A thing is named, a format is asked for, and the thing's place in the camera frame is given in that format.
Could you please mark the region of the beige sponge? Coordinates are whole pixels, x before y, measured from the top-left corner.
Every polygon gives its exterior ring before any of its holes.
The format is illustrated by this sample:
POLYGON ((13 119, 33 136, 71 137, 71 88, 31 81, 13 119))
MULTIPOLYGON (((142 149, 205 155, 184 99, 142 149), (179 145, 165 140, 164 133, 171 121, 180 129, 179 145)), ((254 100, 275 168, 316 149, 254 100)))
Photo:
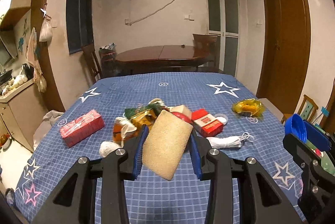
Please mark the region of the beige sponge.
POLYGON ((191 124, 161 111, 143 145, 143 165, 166 180, 172 180, 193 130, 191 124))

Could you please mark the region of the orange printed paper cup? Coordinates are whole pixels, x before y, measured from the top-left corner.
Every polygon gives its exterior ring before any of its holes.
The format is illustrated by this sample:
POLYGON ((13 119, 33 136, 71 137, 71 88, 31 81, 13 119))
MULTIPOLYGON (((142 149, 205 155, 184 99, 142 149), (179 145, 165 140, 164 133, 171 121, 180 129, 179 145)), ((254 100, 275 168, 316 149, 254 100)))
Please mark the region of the orange printed paper cup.
POLYGON ((137 128, 127 118, 116 117, 112 130, 113 142, 123 147, 127 140, 134 137, 137 137, 137 128))

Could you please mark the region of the red white cigarette box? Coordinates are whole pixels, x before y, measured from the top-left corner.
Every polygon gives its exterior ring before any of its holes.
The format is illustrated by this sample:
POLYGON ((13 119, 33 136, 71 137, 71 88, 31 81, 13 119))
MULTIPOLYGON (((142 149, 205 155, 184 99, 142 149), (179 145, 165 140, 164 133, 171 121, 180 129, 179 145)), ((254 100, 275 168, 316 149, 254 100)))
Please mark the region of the red white cigarette box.
POLYGON ((204 138, 215 137, 224 128, 224 124, 205 109, 192 112, 191 120, 195 130, 204 138))

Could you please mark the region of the green snack wrapper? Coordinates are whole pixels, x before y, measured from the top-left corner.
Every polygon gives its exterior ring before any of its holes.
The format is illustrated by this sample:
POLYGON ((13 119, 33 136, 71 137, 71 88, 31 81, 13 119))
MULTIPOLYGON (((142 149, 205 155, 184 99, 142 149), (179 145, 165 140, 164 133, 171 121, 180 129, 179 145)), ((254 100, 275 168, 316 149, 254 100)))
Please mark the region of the green snack wrapper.
POLYGON ((148 105, 138 106, 136 108, 126 108, 124 111, 124 116, 127 119, 131 119, 131 117, 139 114, 140 112, 146 111, 146 110, 153 110, 155 115, 159 115, 163 109, 164 109, 164 106, 161 106, 158 103, 151 103, 148 105))

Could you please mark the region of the small yellow wooden chair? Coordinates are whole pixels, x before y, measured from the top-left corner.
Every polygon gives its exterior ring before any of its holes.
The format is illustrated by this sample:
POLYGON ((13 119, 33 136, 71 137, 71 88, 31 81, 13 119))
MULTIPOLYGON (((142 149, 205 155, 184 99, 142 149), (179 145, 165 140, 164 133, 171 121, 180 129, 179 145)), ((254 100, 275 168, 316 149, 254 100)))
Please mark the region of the small yellow wooden chair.
POLYGON ((306 94, 303 95, 303 101, 298 109, 297 114, 303 120, 311 122, 317 110, 318 110, 318 105, 315 103, 315 101, 311 97, 307 96, 306 94))

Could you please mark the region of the crumpled white tissue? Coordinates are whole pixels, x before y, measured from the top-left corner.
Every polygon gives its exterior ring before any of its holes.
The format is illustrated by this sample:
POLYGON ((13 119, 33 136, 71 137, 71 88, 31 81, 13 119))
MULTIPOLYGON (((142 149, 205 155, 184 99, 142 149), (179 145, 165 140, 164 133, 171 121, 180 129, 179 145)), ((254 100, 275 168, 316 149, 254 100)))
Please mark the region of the crumpled white tissue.
POLYGON ((115 143, 113 141, 104 141, 100 145, 99 155, 105 158, 109 155, 109 153, 112 153, 113 151, 116 151, 120 148, 121 146, 118 143, 115 143))

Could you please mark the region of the yellow plastic wrapper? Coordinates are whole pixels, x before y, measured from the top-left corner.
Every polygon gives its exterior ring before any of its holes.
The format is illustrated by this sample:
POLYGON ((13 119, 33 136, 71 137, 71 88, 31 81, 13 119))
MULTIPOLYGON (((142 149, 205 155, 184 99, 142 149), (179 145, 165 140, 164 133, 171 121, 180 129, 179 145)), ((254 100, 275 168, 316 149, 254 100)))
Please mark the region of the yellow plastic wrapper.
POLYGON ((265 106, 258 99, 244 99, 232 105, 232 111, 241 116, 258 117, 265 111, 265 106))

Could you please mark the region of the red tissue box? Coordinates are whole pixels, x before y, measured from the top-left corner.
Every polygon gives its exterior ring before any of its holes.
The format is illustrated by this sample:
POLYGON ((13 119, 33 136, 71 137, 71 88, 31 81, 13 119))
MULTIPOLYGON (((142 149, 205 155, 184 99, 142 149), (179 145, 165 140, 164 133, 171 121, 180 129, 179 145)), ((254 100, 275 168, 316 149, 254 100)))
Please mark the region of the red tissue box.
POLYGON ((102 116, 91 110, 60 128, 60 135, 68 147, 72 147, 83 139, 104 127, 102 116))

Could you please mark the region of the dark wooden dining table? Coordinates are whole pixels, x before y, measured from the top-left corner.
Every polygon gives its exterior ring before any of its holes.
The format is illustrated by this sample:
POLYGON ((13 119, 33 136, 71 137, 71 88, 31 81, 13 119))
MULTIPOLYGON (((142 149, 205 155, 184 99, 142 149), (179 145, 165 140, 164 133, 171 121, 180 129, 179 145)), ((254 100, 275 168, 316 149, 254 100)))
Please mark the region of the dark wooden dining table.
POLYGON ((118 54, 115 64, 125 74, 197 70, 210 53, 194 46, 165 45, 135 48, 118 54))

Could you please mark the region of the brown wooden door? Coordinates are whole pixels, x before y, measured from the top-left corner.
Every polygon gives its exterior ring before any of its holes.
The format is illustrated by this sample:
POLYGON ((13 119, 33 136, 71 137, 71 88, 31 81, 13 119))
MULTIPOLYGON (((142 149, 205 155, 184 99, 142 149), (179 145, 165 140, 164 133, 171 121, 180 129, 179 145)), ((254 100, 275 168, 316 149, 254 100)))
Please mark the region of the brown wooden door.
POLYGON ((292 114, 307 75, 311 47, 308 0, 264 0, 265 46, 257 97, 292 114))

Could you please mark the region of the left dark wooden chair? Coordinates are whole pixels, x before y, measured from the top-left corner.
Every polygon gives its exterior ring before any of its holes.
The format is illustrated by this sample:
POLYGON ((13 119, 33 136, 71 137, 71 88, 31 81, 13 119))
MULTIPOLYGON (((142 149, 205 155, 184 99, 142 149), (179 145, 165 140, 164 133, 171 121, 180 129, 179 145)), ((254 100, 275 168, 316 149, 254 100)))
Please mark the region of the left dark wooden chair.
POLYGON ((97 76, 99 78, 103 77, 102 70, 95 52, 95 47, 93 44, 88 44, 82 48, 84 60, 88 66, 90 77, 93 83, 96 83, 97 76))

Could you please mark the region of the dark wooden dining chair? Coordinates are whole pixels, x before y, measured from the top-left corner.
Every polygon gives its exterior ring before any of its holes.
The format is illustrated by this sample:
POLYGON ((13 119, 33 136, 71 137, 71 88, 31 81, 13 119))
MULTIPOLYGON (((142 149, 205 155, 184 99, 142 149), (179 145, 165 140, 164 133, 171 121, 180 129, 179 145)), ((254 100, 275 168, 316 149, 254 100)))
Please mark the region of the dark wooden dining chair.
POLYGON ((208 66, 219 69, 220 62, 220 36, 193 34, 194 44, 196 48, 205 50, 209 53, 208 66))

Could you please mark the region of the beige side cabinet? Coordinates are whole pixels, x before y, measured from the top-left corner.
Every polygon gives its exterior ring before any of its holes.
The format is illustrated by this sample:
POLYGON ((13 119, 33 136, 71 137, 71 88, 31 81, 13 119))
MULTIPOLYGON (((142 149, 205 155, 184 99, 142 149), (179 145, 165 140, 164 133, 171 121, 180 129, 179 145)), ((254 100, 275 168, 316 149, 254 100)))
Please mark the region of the beige side cabinet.
POLYGON ((33 80, 1 96, 1 119, 15 141, 33 151, 33 135, 48 112, 33 80))

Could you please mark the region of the dark window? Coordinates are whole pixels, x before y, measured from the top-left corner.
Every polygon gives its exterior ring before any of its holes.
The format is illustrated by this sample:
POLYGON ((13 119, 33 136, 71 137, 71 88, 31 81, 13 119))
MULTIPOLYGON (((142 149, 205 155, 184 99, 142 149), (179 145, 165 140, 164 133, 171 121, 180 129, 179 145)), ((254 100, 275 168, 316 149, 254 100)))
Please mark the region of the dark window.
POLYGON ((66 32, 71 55, 93 44, 92 0, 66 0, 66 32))

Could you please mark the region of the hanging white plastic bag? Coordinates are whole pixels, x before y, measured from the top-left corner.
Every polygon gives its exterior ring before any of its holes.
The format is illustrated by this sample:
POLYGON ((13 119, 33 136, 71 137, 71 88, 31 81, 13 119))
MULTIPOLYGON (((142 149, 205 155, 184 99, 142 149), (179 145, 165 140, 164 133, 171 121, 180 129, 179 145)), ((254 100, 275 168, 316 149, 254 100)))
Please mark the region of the hanging white plastic bag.
POLYGON ((43 13, 43 23, 41 25, 39 41, 40 42, 49 42, 52 40, 53 31, 52 31, 52 17, 48 15, 46 11, 46 4, 40 9, 43 13))

